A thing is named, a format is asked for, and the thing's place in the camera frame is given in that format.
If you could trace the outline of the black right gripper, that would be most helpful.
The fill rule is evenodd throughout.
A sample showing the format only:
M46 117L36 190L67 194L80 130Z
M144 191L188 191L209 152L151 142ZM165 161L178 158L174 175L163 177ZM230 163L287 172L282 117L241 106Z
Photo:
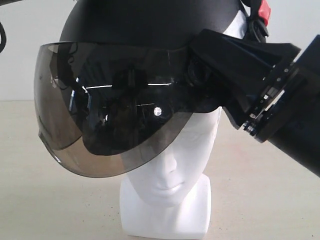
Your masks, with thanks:
M304 52L292 43L263 43L203 29L190 57L211 80L196 79L231 125L257 141L316 144L320 131L320 39Z

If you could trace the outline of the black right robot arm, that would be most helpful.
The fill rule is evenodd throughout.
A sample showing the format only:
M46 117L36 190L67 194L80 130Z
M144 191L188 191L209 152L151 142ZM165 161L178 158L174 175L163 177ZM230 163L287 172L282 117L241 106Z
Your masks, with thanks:
M203 29L189 44L191 80L231 125L320 173L320 38L305 50Z

